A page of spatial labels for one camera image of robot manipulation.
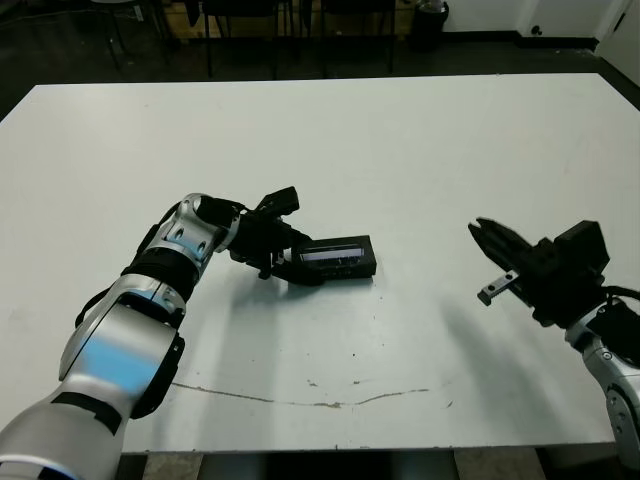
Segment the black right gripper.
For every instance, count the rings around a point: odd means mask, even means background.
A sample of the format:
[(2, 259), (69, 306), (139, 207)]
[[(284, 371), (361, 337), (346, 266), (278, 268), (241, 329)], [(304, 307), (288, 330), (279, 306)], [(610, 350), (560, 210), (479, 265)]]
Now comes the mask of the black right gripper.
[(468, 229), (481, 251), (505, 271), (478, 293), (484, 305), (509, 291), (533, 310), (539, 324), (569, 326), (603, 300), (603, 241), (544, 238), (532, 245), (514, 230), (483, 217)]

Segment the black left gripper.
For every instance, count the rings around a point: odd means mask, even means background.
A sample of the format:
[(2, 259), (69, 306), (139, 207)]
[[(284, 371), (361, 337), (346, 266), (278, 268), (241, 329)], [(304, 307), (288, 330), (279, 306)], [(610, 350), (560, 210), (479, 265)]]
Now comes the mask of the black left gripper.
[(268, 218), (257, 211), (247, 211), (239, 217), (238, 230), (229, 245), (229, 253), (232, 260), (257, 269), (260, 279), (268, 279), (273, 266), (273, 275), (281, 280), (293, 285), (316, 287), (324, 283), (317, 271), (286, 260), (273, 264), (273, 256), (278, 256), (290, 246), (311, 240), (309, 235), (279, 217)]

